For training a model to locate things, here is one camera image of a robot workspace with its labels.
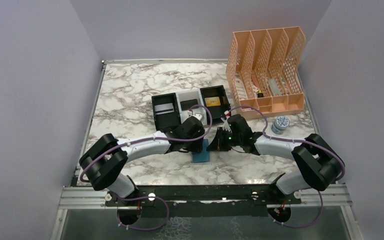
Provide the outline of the blue card holder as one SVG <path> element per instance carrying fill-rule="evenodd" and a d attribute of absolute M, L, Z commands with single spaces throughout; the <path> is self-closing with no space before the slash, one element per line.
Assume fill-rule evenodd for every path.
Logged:
<path fill-rule="evenodd" d="M 209 151 L 207 151 L 208 146 L 209 146 L 208 139 L 203 139 L 202 151 L 192 153 L 192 163 L 198 164 L 198 163 L 207 163 L 210 161 L 210 153 Z"/>

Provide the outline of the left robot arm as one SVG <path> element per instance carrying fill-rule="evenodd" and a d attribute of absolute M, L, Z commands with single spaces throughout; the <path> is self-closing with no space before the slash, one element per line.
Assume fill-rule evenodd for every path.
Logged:
<path fill-rule="evenodd" d="M 121 173 L 123 167 L 137 159 L 171 152 L 200 152 L 203 148 L 204 126 L 195 116 L 188 117 L 173 130 L 157 131 L 142 138 L 116 139 L 103 135 L 79 159 L 83 169 L 80 179 L 87 178 L 96 191 L 108 189 L 124 205 L 132 205 L 139 197 L 133 180 Z"/>

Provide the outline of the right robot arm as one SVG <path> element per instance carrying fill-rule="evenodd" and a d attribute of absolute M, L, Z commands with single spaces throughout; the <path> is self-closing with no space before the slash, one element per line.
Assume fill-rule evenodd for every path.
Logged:
<path fill-rule="evenodd" d="M 299 190 L 324 191 L 345 174 L 344 162 L 324 139 L 315 133 L 304 139 L 269 136 L 253 131 L 240 114 L 229 117 L 218 127 L 209 152 L 228 152 L 241 147 L 246 154 L 271 155 L 295 161 L 298 169 L 278 176 L 270 185 L 267 197 L 280 204 Z"/>

